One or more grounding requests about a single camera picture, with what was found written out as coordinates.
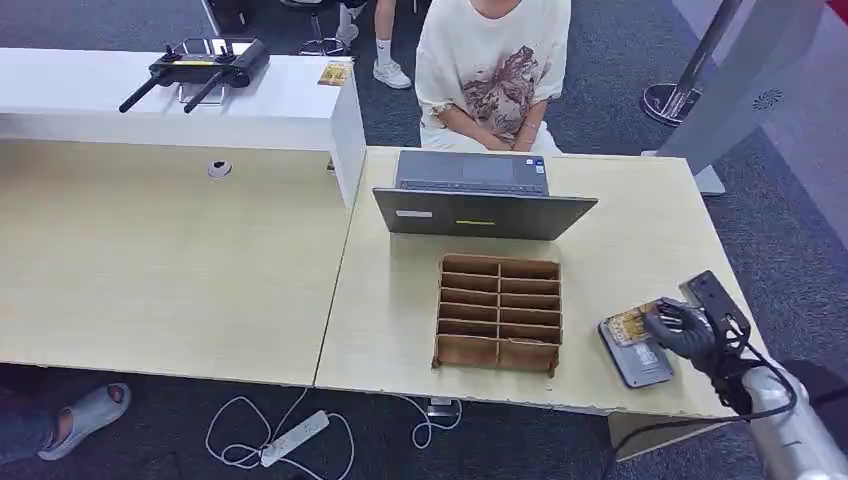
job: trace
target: person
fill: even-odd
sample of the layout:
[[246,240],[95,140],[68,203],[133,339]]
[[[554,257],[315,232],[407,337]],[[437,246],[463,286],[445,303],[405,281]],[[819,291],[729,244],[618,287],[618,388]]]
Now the person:
[[544,116],[570,20],[569,0],[433,0],[416,53],[421,145],[561,153]]
[[[341,4],[339,10],[339,28],[336,38],[350,46],[357,36],[359,27],[353,24],[353,19],[359,16],[364,4],[356,9],[348,9]],[[374,30],[377,37],[377,59],[374,61],[374,78],[391,88],[405,89],[412,86],[409,79],[401,70],[400,65],[392,59],[392,30],[395,24],[395,0],[377,0],[374,11]]]
[[40,457],[65,457],[86,437],[114,422],[130,405],[130,389],[113,383],[95,389],[57,415],[33,405],[31,398],[0,391],[0,465]]

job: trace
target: robotic arm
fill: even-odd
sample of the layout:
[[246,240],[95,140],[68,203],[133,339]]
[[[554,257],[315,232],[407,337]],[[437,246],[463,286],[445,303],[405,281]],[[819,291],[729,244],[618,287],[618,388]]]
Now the robotic arm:
[[848,479],[848,461],[797,378],[748,344],[751,326],[712,272],[684,286],[693,304],[662,299],[645,315],[664,348],[707,375],[722,404],[746,420],[775,480]]

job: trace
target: wooden desk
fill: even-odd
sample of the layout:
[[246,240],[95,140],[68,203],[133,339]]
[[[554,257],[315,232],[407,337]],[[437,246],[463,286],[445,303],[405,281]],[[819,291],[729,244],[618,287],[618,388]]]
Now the wooden desk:
[[[598,322],[609,315],[661,296],[681,298],[678,285],[706,269],[715,272],[750,314],[683,160],[548,158],[552,195],[600,200],[556,242],[549,243],[390,234],[371,189],[393,185],[398,152],[369,148],[317,387],[596,414],[697,417],[732,413],[719,404],[704,375],[688,361],[672,356],[672,381],[628,389],[597,333]],[[553,379],[538,373],[430,368],[439,260],[446,253],[562,264],[564,335]]]
[[349,219],[328,159],[0,142],[0,360],[311,385]]

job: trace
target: cable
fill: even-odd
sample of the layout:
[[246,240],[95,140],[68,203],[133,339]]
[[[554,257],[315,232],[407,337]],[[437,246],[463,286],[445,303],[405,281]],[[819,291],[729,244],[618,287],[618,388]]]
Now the cable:
[[[289,414],[291,414],[291,412],[295,409],[295,407],[297,407],[297,404],[299,404],[300,401],[303,400],[303,397],[306,396],[306,392],[308,392],[308,391],[309,391],[308,388],[303,389],[303,393],[301,393],[300,397],[298,397],[298,399],[292,404],[292,406],[289,407],[288,411],[285,413],[285,415],[283,415],[283,419],[280,420],[280,423],[277,424],[277,428],[274,429],[273,433],[271,432],[271,424],[268,423],[268,419],[266,419],[265,416],[262,415],[262,412],[260,412],[259,409],[256,408],[256,405],[254,405],[253,402],[251,402],[250,400],[248,400],[246,397],[243,397],[243,396],[238,396],[238,397],[231,399],[229,402],[225,403],[221,408],[218,409],[218,413],[216,413],[215,416],[212,417],[212,422],[209,423],[209,429],[206,431],[206,450],[209,452],[210,455],[212,455],[213,457],[220,460],[221,463],[223,463],[224,465],[229,465],[231,467],[238,467],[238,468],[241,468],[241,469],[244,469],[244,470],[250,470],[250,469],[256,468],[258,465],[260,465],[260,463],[262,461],[262,451],[265,450],[266,448],[268,448],[271,445],[272,441],[275,438],[277,438],[277,434],[280,433],[280,429],[283,427],[283,424],[286,422],[286,419],[289,418]],[[252,408],[253,411],[256,412],[256,415],[258,415],[259,418],[262,420],[262,423],[265,424],[265,430],[268,431],[268,434],[265,437],[265,441],[262,442],[262,445],[260,445],[259,447],[253,447],[253,446],[245,445],[245,444],[242,444],[242,443],[233,443],[231,445],[227,445],[226,447],[224,447],[224,449],[221,451],[220,454],[215,453],[215,451],[212,450],[212,446],[209,445],[209,438],[212,436],[212,430],[215,428],[215,422],[218,421],[218,417],[221,416],[221,414],[224,412],[224,410],[226,410],[230,405],[232,405],[236,402],[239,402],[239,401],[248,404],[248,406],[250,406],[250,408]],[[341,420],[342,423],[344,424],[345,428],[347,429],[347,436],[348,436],[348,439],[350,440],[350,461],[348,461],[347,468],[345,469],[344,473],[342,473],[341,476],[339,476],[339,478],[338,478],[338,480],[344,480],[344,478],[347,476],[347,474],[350,473],[350,469],[353,466],[353,457],[354,457],[353,432],[350,430],[350,424],[347,423],[347,420],[343,416],[339,415],[338,413],[328,413],[327,417],[338,418],[339,420]],[[237,460],[228,460],[227,459],[227,452],[229,452],[232,449],[242,450],[242,451],[246,452],[246,454],[244,456],[242,456],[241,458],[237,459]],[[256,457],[255,461],[252,462],[252,463],[247,463],[254,456]],[[283,457],[283,458],[281,458],[277,461],[278,462],[285,462],[285,463],[288,463],[289,465],[297,467],[301,471],[303,471],[304,473],[310,475],[315,480],[324,480],[324,478],[320,477],[319,475],[317,475],[312,470],[306,468],[305,466],[301,465],[300,463],[295,462],[294,460],[290,460],[288,458]]]
[[810,399],[810,406],[821,407],[822,405],[826,405],[830,402],[845,398],[846,396],[848,396],[848,387],[842,387],[838,390],[834,390],[830,393],[825,393],[824,395],[819,395],[816,398]]
[[[415,408],[418,409],[419,412],[421,412],[421,415],[424,417],[424,421],[419,423],[415,426],[415,428],[412,429],[412,444],[415,445],[415,448],[417,448],[418,450],[424,450],[425,448],[430,446],[430,440],[433,439],[434,428],[438,428],[439,430],[453,430],[454,428],[456,428],[457,425],[459,425],[459,422],[462,420],[462,402],[459,400],[456,400],[456,404],[459,406],[459,413],[456,415],[456,420],[450,425],[440,425],[438,423],[431,422],[430,416],[427,415],[427,412],[425,412],[424,409],[421,408],[421,406],[415,402],[415,400],[409,397],[404,397],[403,395],[390,395],[392,395],[393,397],[402,398],[407,402],[411,403]],[[424,427],[427,427],[427,441],[425,441],[424,443],[419,443],[416,438],[418,436],[418,429]]]
[[[736,334],[737,337],[741,337],[742,335],[731,328],[731,331]],[[628,433],[618,442],[618,444],[613,448],[612,453],[610,453],[609,457],[607,457],[607,461],[604,464],[604,469],[601,472],[601,480],[604,480],[607,477],[607,473],[609,473],[610,467],[615,464],[615,457],[618,455],[618,452],[621,451],[622,448],[629,442],[633,440],[638,435],[641,435],[645,432],[651,432],[654,430],[662,430],[664,428],[674,428],[674,427],[689,427],[693,425],[715,425],[717,423],[731,423],[731,422],[747,422],[751,420],[759,420],[761,418],[771,417],[773,415],[780,415],[781,413],[786,413],[793,408],[798,403],[798,393],[792,388],[792,384],[789,383],[789,380],[783,375],[783,373],[775,367],[771,362],[765,359],[765,357],[757,351],[756,348],[751,346],[750,343],[745,345],[751,352],[757,357],[757,360],[762,362],[772,373],[777,377],[777,380],[786,389],[789,393],[789,401],[786,405],[782,405],[777,408],[772,408],[770,410],[764,410],[762,412],[750,413],[747,415],[733,415],[729,417],[715,417],[715,418],[693,418],[689,420],[679,420],[668,423],[658,423],[654,425],[646,425],[644,427],[637,428],[632,432]]]

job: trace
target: white sneaker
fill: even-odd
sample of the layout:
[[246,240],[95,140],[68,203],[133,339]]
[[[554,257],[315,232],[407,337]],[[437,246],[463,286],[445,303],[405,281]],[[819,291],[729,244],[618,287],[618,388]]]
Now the white sneaker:
[[350,27],[345,28],[344,30],[342,30],[341,28],[336,30],[336,39],[344,42],[344,44],[347,45],[348,48],[350,48],[350,44],[353,43],[353,41],[356,40],[356,37],[358,36],[359,27],[354,24],[351,24]]
[[398,63],[394,60],[385,65],[380,65],[377,61],[375,61],[374,78],[396,89],[409,88],[412,86],[412,80],[404,75],[403,71],[400,69],[400,65],[398,65]]

